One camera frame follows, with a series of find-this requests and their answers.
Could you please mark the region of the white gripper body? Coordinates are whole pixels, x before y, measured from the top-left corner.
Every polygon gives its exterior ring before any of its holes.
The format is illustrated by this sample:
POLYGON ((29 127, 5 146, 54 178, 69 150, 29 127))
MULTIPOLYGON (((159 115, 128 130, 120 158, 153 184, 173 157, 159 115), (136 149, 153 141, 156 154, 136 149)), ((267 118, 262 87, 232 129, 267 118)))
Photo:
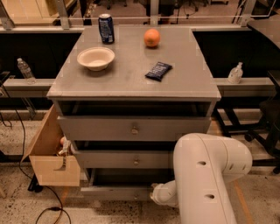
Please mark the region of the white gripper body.
POLYGON ((150 198, 156 204, 160 206, 165 206, 167 204, 168 199, 170 198, 168 188, 165 186, 165 184, 157 184, 157 183, 153 183, 151 187, 152 187, 152 192, 150 193, 150 198))

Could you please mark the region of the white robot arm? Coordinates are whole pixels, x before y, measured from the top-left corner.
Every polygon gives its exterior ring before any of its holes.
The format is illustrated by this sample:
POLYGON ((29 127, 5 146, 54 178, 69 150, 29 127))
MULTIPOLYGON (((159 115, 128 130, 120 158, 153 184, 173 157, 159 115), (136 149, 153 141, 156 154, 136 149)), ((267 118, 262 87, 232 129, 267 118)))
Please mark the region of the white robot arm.
POLYGON ((248 147, 233 138, 193 133, 182 136, 173 152, 175 179, 156 184, 158 205, 178 207, 181 224, 237 224, 226 183, 252 167, 248 147))

